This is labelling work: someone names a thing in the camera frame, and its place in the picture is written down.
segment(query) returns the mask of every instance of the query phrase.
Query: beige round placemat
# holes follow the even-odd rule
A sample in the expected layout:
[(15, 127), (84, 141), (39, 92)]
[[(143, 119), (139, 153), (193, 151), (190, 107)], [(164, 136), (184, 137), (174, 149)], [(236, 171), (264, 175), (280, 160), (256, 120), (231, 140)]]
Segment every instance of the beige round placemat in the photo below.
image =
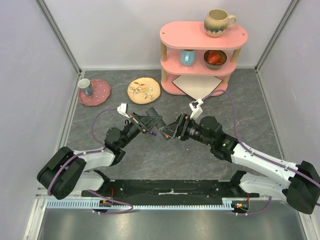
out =
[(148, 104), (160, 96), (159, 83), (151, 77), (141, 77), (130, 83), (127, 93), (135, 104)]

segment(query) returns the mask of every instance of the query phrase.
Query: white cable clip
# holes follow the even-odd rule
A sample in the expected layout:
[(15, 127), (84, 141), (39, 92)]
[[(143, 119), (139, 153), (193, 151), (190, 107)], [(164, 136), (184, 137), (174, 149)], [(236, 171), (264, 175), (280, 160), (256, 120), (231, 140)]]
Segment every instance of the white cable clip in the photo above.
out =
[(202, 104), (204, 104), (204, 101), (202, 101), (201, 98), (198, 98), (196, 101), (192, 101), (189, 103), (189, 106), (192, 110), (190, 118), (193, 120), (196, 120), (203, 112), (202, 108), (200, 107)]
[(118, 108), (116, 110), (118, 111), (118, 113), (125, 116), (126, 118), (128, 118), (128, 119), (130, 118), (127, 114), (127, 112), (128, 112), (128, 104), (127, 103), (121, 103), (120, 106), (118, 106)]

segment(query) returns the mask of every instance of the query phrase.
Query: small bowl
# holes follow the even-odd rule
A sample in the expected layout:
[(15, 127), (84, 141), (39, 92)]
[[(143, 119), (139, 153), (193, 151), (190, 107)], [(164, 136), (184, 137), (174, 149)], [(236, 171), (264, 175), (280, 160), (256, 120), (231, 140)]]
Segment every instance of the small bowl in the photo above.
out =
[[(207, 57), (208, 57), (208, 55), (209, 55), (209, 53), (211, 53), (211, 52), (215, 52), (215, 53), (217, 53), (217, 54), (219, 54), (220, 55), (220, 57), (221, 57), (221, 59), (222, 59), (222, 61), (223, 61), (223, 63), (222, 64), (211, 64), (211, 63), (209, 63), (208, 61), (207, 61)], [(218, 69), (218, 68), (221, 68), (221, 66), (223, 66), (225, 63), (226, 63), (226, 61), (227, 61), (227, 55), (226, 55), (226, 53), (224, 52), (224, 51), (221, 51), (221, 50), (208, 50), (208, 51), (206, 51), (205, 53), (204, 53), (204, 62), (205, 62), (205, 65), (208, 67), (208, 68), (210, 68), (210, 69)]]

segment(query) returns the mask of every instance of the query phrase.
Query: wooden shelf post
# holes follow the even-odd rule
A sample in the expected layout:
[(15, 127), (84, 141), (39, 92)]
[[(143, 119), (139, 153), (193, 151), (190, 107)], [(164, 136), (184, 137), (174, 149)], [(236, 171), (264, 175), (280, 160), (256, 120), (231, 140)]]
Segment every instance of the wooden shelf post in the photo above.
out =
[(167, 81), (167, 72), (164, 68), (161, 68), (161, 82), (165, 83)]
[[(237, 63), (237, 60), (238, 60), (239, 54), (240, 54), (240, 52), (241, 52), (241, 49), (242, 49), (242, 48), (238, 48), (238, 49), (236, 49), (236, 50), (233, 51), (233, 54), (232, 54), (232, 57), (231, 57), (231, 60), (230, 60), (231, 63), (233, 63), (233, 64)], [(226, 75), (226, 76), (223, 78), (222, 82), (223, 82), (224, 84), (228, 84), (229, 79), (230, 79), (230, 76), (231, 76), (231, 74)]]
[(165, 62), (167, 61), (167, 46), (164, 45), (162, 42), (161, 44), (161, 61)]

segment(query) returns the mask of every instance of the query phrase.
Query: white cup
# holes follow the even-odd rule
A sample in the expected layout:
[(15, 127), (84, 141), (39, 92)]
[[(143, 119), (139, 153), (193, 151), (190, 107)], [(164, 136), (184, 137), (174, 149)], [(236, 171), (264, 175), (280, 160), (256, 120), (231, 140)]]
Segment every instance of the white cup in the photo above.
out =
[(92, 85), (88, 78), (83, 78), (78, 82), (78, 87), (85, 93), (87, 96), (91, 96), (94, 91), (92, 89)]

